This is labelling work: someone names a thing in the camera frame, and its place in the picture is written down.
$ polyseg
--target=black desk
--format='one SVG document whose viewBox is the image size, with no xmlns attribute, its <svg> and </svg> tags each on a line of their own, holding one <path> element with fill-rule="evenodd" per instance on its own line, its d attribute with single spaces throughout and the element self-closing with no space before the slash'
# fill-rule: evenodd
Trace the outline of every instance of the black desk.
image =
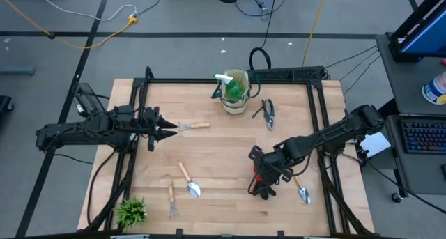
<svg viewBox="0 0 446 239">
<path fill-rule="evenodd" d="M 392 100 L 397 113 L 419 116 L 446 116 L 446 105 L 429 103 L 421 94 L 422 86 L 446 70 L 441 58 L 424 58 L 418 63 L 396 63 L 389 49 L 386 35 L 376 37 L 394 94 Z M 386 130 L 392 145 L 396 164 L 395 178 L 400 185 L 418 194 L 445 194 L 446 180 L 440 169 L 446 164 L 446 155 L 407 154 L 400 137 L 398 116 L 388 116 Z M 402 197 L 407 194 L 399 190 Z"/>
<path fill-rule="evenodd" d="M 423 116 L 446 116 L 446 105 L 434 105 L 424 99 L 421 88 L 446 70 L 441 58 L 424 58 L 418 63 L 396 63 L 389 49 L 386 35 L 376 37 L 384 68 L 399 113 Z"/>
<path fill-rule="evenodd" d="M 399 116 L 389 116 L 386 123 L 387 134 L 394 155 L 397 156 L 400 184 L 416 194 L 446 195 L 446 178 L 440 166 L 446 164 L 446 155 L 409 154 L 404 151 L 399 132 Z"/>
</svg>

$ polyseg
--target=computer monitor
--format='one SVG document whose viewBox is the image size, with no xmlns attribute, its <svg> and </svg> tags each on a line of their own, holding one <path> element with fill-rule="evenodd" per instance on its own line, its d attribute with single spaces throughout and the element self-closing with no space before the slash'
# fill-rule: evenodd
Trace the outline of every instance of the computer monitor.
<svg viewBox="0 0 446 239">
<path fill-rule="evenodd" d="M 424 0 L 390 36 L 395 61 L 446 57 L 446 0 Z"/>
</svg>

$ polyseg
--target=white cable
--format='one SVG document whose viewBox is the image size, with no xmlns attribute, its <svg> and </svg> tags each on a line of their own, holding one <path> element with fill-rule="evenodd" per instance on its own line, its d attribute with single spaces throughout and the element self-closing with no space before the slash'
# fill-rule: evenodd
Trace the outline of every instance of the white cable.
<svg viewBox="0 0 446 239">
<path fill-rule="evenodd" d="M 138 9 L 137 9 L 136 6 L 134 6 L 134 5 L 124 5 L 124 6 L 121 6 L 121 7 L 116 11 L 116 13 L 114 13 L 110 18 L 104 20 L 104 19 L 99 19 L 99 18 L 97 18 L 97 17 L 95 17 L 95 16 L 93 16 L 93 15 L 84 14 L 84 13 L 78 13 L 78 12 L 72 12 L 72 11 L 70 11 L 70 10 L 65 10 L 65 9 L 63 9 L 63 8 L 58 7 L 57 5 L 55 5 L 54 3 L 52 3 L 52 2 L 49 1 L 49 0 L 45 0 L 45 1 L 48 2 L 50 5 L 52 5 L 53 7 L 55 7 L 55 8 L 57 8 L 57 9 L 61 10 L 62 12 L 65 12 L 65 13 L 71 13 L 71 14 L 75 14 L 75 15 L 81 15 L 81 16 L 87 16 L 87 17 L 93 18 L 93 19 L 95 19 L 95 20 L 100 20 L 100 21 L 103 21 L 103 22 L 106 22 L 106 21 L 109 21 L 109 20 L 113 19 L 113 18 L 114 18 L 114 17 L 115 17 L 115 16 L 116 16 L 122 9 L 123 9 L 123 8 L 126 8 L 126 7 L 128 7 L 128 6 L 134 8 L 134 11 L 133 11 L 133 14 L 132 14 L 132 15 L 137 16 L 137 14 L 138 14 Z"/>
</svg>

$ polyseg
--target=pruners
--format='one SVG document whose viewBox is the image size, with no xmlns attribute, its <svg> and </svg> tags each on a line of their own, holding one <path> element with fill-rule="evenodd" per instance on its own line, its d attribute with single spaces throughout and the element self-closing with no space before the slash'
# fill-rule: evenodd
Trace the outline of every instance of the pruners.
<svg viewBox="0 0 446 239">
<path fill-rule="evenodd" d="M 268 108 L 266 107 L 266 103 L 269 103 L 270 105 L 270 111 L 268 112 Z M 272 131 L 272 127 L 274 126 L 274 104 L 272 103 L 272 100 L 262 100 L 262 107 L 257 110 L 253 115 L 252 118 L 256 118 L 257 113 L 263 109 L 263 117 L 266 121 L 266 127 L 269 131 Z"/>
</svg>

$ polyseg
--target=wooden table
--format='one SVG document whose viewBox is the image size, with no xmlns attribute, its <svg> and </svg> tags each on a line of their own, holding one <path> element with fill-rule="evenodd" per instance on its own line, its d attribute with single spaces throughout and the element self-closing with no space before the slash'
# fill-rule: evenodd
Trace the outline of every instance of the wooden table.
<svg viewBox="0 0 446 239">
<path fill-rule="evenodd" d="M 115 80 L 109 109 L 128 104 L 131 86 L 132 79 Z M 179 132 L 156 144 L 154 152 L 147 150 L 145 139 L 139 141 L 130 196 L 144 198 L 148 221 L 127 232 L 173 234 L 177 228 L 182 228 L 184 234 L 273 236 L 283 230 L 287 236 L 330 235 L 316 151 L 311 156 L 308 170 L 300 177 L 312 198 L 311 205 L 302 201 L 294 182 L 273 186 L 277 196 L 268 201 L 247 193 L 247 186 L 254 175 L 253 163 L 247 156 L 253 145 L 268 152 L 284 139 L 313 132 L 306 87 L 262 85 L 260 95 L 247 103 L 244 114 L 237 116 L 226 113 L 219 100 L 210 99 L 214 89 L 214 84 L 149 85 L 146 106 L 160 106 L 160 113 L 172 123 L 210 123 L 211 128 Z M 334 123 L 344 117 L 345 104 L 340 83 L 324 81 L 323 92 L 330 123 Z M 322 128 L 316 91 L 314 95 Z M 251 117 L 261 106 L 261 99 L 267 98 L 275 106 L 272 132 L 268 131 L 262 113 L 255 119 Z M 92 175 L 111 152 L 110 147 L 99 146 Z M 346 153 L 356 156 L 352 146 L 346 148 Z M 109 198 L 117 157 L 115 155 L 96 178 L 92 217 Z M 346 203 L 365 227 L 373 231 L 357 162 L 342 156 L 337 161 Z M 201 198 L 195 199 L 187 192 L 187 183 L 178 162 L 183 162 L 191 177 L 199 182 Z M 301 168 L 303 164 L 296 166 L 295 171 Z M 168 218 L 168 179 L 174 182 L 180 217 Z M 86 200 L 87 196 L 79 228 L 87 225 Z M 333 210 L 337 230 L 341 231 L 339 209 L 334 199 Z"/>
</svg>

